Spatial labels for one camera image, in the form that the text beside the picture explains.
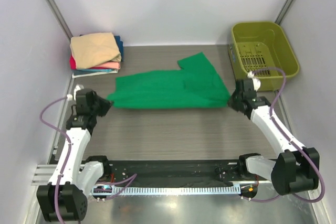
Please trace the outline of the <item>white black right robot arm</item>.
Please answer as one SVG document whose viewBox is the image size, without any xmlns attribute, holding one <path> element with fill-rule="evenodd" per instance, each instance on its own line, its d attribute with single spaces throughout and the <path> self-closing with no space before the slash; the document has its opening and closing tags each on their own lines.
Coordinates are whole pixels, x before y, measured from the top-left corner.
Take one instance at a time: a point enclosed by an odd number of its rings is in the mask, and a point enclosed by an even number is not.
<svg viewBox="0 0 336 224">
<path fill-rule="evenodd" d="M 318 151 L 307 148 L 284 126 L 265 97 L 257 95 L 257 78 L 239 79 L 228 100 L 228 106 L 247 116 L 264 134 L 277 159 L 272 161 L 259 153 L 241 155 L 236 172 L 248 180 L 257 175 L 271 181 L 279 195 L 317 189 L 320 184 Z"/>
</svg>

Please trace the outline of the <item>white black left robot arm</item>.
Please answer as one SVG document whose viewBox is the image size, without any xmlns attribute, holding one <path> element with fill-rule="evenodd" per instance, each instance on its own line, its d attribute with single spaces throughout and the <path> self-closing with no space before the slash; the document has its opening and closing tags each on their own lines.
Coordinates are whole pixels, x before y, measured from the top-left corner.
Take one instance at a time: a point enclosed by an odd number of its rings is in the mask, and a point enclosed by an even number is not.
<svg viewBox="0 0 336 224">
<path fill-rule="evenodd" d="M 75 88 L 65 99 L 74 100 L 76 109 L 76 114 L 67 120 L 65 131 L 42 121 L 66 139 L 55 171 L 48 183 L 37 189 L 37 200 L 47 222 L 82 221 L 95 183 L 106 182 L 111 177 L 106 156 L 92 156 L 84 166 L 81 162 L 97 117 L 105 116 L 112 103 L 88 88 Z"/>
</svg>

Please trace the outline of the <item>green t-shirt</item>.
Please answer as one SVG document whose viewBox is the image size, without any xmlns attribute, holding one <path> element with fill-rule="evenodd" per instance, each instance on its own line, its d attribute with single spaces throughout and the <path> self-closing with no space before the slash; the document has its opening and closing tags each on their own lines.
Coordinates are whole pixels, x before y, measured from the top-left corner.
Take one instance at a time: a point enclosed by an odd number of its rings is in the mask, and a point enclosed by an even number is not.
<svg viewBox="0 0 336 224">
<path fill-rule="evenodd" d="M 178 70 L 153 70 L 116 78 L 107 96 L 123 109 L 223 108 L 230 93 L 203 52 L 181 59 Z"/>
</svg>

